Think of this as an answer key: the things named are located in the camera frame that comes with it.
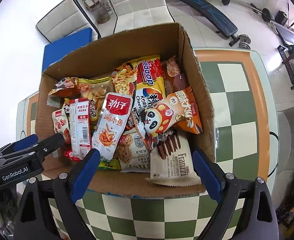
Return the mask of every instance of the green and white checkered pattern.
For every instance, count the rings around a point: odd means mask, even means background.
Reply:
[[[219,132],[216,161],[240,179],[257,177],[259,152],[257,116],[251,87],[240,62],[201,62],[215,109]],[[39,179],[49,179],[38,175]],[[237,225],[244,200],[239,200],[224,236]],[[50,199],[57,227],[66,234],[57,205]],[[196,239],[217,203],[207,192],[175,199],[122,198],[87,190],[77,208],[100,240]]]

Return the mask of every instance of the barcode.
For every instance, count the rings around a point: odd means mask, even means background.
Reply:
[[[89,132],[88,127],[82,127],[82,137],[84,143],[89,143]]]

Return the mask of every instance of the cookie package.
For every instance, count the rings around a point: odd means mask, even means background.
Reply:
[[[174,141],[168,138],[170,147],[174,150],[170,153],[166,146],[165,159],[160,156],[157,147],[151,151],[150,178],[146,180],[171,187],[200,185],[200,177],[194,171],[192,164],[186,132],[181,130],[176,132],[178,136],[174,136]]]
[[[133,97],[132,109],[139,111],[166,97],[159,55],[140,57],[116,68],[111,78],[117,93]],[[129,117],[126,130],[135,127]]]
[[[136,128],[122,134],[114,157],[119,159],[121,172],[150,172],[149,152]]]
[[[184,128],[200,124],[198,108],[191,87],[169,94],[140,112],[132,110],[134,122],[147,149],[151,151],[166,139],[166,131],[185,120]]]
[[[132,97],[110,92],[106,95],[95,133],[92,136],[92,147],[100,156],[112,160],[116,146],[125,129]]]
[[[90,102],[90,124],[97,124],[102,104],[106,94],[114,91],[110,77],[90,80],[79,78],[79,91],[82,98],[88,98]]]

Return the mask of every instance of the cardboard box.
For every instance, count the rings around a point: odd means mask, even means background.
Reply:
[[[123,31],[99,39],[65,56],[42,74],[36,119],[36,134],[40,140],[53,135],[51,114],[57,108],[47,106],[47,96],[54,84],[64,77],[91,78],[110,75],[122,63],[141,56],[160,54],[161,60],[177,55],[178,61],[195,94],[203,132],[190,134],[191,149],[200,147],[214,161],[213,106],[201,74],[199,62],[193,52],[190,39],[178,23],[153,25],[140,29]],[[43,162],[44,175],[55,178],[71,169],[70,161],[59,153],[54,158],[48,155]],[[203,185],[190,187],[166,187],[145,180],[149,173],[120,173],[98,170],[89,188],[96,192],[120,196],[173,197],[194,195],[204,191]]]

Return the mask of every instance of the white chair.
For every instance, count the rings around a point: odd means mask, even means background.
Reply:
[[[36,25],[49,42],[56,41],[86,28],[92,28],[92,40],[101,37],[77,0],[63,0],[48,12]]]
[[[277,112],[279,125],[278,171],[294,171],[294,107]]]
[[[117,15],[114,33],[174,22],[165,0],[110,0]]]

